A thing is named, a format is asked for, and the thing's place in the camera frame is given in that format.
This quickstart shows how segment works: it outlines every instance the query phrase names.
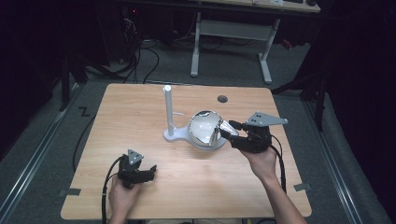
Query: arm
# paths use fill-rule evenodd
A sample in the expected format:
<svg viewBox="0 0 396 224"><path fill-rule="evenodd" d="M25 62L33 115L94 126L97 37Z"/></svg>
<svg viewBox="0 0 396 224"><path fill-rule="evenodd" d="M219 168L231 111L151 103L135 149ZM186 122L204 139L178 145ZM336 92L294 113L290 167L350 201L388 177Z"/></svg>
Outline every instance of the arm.
<svg viewBox="0 0 396 224"><path fill-rule="evenodd" d="M241 151L241 153L247 157L253 174L262 182L273 208L276 223L306 223L277 180L275 152L268 148L257 154L246 151Z"/></svg>
<svg viewBox="0 0 396 224"><path fill-rule="evenodd" d="M116 175L113 176L111 190L108 196L113 215L108 223L126 223L127 216L134 207L141 186L142 184L135 184L132 189L126 189L122 185L122 180L119 180Z"/></svg>

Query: white table leg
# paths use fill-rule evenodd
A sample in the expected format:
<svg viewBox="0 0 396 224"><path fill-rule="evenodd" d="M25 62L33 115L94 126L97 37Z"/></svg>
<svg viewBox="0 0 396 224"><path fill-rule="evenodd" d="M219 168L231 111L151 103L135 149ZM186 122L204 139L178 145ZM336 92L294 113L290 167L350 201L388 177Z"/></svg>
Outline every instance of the white table leg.
<svg viewBox="0 0 396 224"><path fill-rule="evenodd" d="M198 67L199 67L199 37L201 33L201 13L197 12L197 22L195 27L195 45L194 52L192 53L192 62L191 62L191 76L198 76Z"/></svg>
<svg viewBox="0 0 396 224"><path fill-rule="evenodd" d="M272 83L270 71L268 69L268 64L267 64L267 57L270 52L271 46L274 42L274 38L275 38L277 27L278 27L279 23L280 23L280 19L277 19L274 22L274 26L272 27L270 36L267 41L267 45L265 46L265 51L264 51L264 53L259 54L260 65L262 66L262 75L264 76L264 82L266 84Z"/></svg>

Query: round hole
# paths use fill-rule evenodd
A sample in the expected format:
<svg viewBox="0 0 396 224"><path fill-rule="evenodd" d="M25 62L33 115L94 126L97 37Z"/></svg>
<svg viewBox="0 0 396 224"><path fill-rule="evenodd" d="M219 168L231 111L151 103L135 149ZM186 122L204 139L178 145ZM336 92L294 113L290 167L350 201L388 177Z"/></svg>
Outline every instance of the round hole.
<svg viewBox="0 0 396 224"><path fill-rule="evenodd" d="M228 98L227 98L227 96L225 96L225 95L220 95L220 96L218 96L218 101L220 102L220 103L227 103L227 101L228 101Z"/></svg>

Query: tape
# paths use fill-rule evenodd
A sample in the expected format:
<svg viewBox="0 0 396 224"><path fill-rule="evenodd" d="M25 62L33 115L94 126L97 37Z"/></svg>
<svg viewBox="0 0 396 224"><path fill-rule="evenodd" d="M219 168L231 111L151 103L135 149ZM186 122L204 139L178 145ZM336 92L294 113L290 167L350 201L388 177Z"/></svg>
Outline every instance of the tape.
<svg viewBox="0 0 396 224"><path fill-rule="evenodd" d="M75 195L78 196L79 193L81 192L81 189L61 189L59 191L59 196L64 197L66 195Z"/></svg>
<svg viewBox="0 0 396 224"><path fill-rule="evenodd" d="M296 191L300 191L300 190L305 190L305 191L307 191L307 190L310 190L310 189L312 189L312 188L311 188L311 185L302 183L302 184L299 184L299 185L294 185L294 189L295 189Z"/></svg>

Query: gray carpet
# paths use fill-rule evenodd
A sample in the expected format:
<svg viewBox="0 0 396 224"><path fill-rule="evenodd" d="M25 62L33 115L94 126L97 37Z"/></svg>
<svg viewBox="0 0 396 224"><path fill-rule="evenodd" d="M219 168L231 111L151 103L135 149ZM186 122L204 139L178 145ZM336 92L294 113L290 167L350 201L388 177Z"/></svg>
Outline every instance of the gray carpet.
<svg viewBox="0 0 396 224"><path fill-rule="evenodd" d="M223 43L216 50L202 50L200 74L190 77L191 46L172 48L158 44L154 50L160 56L158 67L148 78L148 83L161 81L214 86L265 87L269 89L292 81L309 46L296 47L291 50L274 45L268 58L273 76L273 84L263 83L257 53L261 42L244 46ZM205 48L213 48L216 43L207 44ZM155 65L155 55L141 51L141 61L137 67L137 80L141 83ZM68 189L73 178L72 158L78 139L84 128L97 112L106 85L120 82L106 77L90 76L90 81L82 88L81 94L71 104L62 121L58 132L50 143L49 152L42 161L32 182L24 192L15 208L9 223L100 223L93 221L66 221L60 217L64 197L59 196L62 189ZM54 97L41 108L32 118L19 141L8 155L1 161L0 178L2 187L0 201L3 202L11 191L23 167L29 161L47 127L58 115L61 105L60 85L54 90ZM290 123L285 125L293 155L297 162L302 180L312 189L307 191L313 213L306 220L309 223L349 223L347 213L338 196L330 172L326 166L321 144L317 138L316 127L311 124L304 104L298 97L298 91L287 91L276 95L276 105L282 118ZM332 111L330 99L326 99L324 113L324 135L327 139L334 159L350 188L362 223L390 223L382 206L376 200L359 164L353 157L337 119ZM86 107L86 115L82 116L82 107ZM84 134L78 147L77 162L89 130Z"/></svg>

